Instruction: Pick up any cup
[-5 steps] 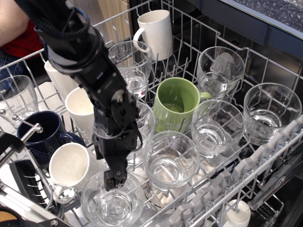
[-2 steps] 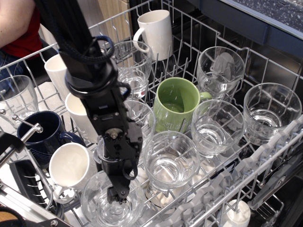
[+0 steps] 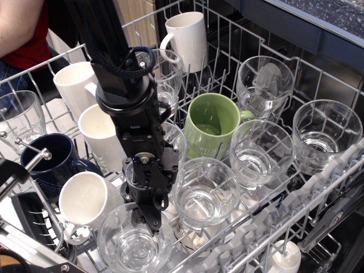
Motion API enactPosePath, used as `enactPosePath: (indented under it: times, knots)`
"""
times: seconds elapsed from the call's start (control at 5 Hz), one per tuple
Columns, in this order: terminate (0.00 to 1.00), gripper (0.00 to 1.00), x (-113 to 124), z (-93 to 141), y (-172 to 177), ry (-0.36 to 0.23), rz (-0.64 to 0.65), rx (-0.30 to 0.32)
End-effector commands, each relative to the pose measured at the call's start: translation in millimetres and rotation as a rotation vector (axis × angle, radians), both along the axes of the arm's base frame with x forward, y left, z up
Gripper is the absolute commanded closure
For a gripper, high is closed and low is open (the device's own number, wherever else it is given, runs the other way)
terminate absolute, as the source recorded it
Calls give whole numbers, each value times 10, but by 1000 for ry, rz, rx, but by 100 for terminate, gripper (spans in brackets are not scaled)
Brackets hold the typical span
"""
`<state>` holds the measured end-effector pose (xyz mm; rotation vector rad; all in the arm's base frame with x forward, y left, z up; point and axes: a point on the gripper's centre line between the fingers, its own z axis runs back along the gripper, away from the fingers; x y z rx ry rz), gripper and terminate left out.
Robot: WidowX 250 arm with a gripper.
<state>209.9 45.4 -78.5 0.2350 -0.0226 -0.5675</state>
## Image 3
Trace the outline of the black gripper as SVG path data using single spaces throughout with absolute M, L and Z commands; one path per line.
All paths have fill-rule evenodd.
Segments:
M 169 104 L 157 99 L 110 106 L 117 137 L 127 155 L 123 168 L 133 169 L 127 192 L 139 209 L 132 209 L 131 224 L 138 226 L 145 221 L 152 236 L 160 232 L 162 211 L 169 204 L 168 194 L 179 164 L 177 151 L 164 140 L 162 124 L 170 115 Z

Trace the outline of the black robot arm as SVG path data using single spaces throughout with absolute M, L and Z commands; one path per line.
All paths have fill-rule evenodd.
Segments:
M 131 47 L 122 30 L 113 1 L 67 1 L 81 40 L 91 57 L 98 79 L 96 100 L 110 116 L 126 154 L 124 166 L 133 167 L 133 178 L 122 196 L 133 201 L 133 222 L 160 231 L 162 211 L 176 180 L 179 156 L 164 140 L 163 123 L 169 104 L 158 100 L 148 47 Z

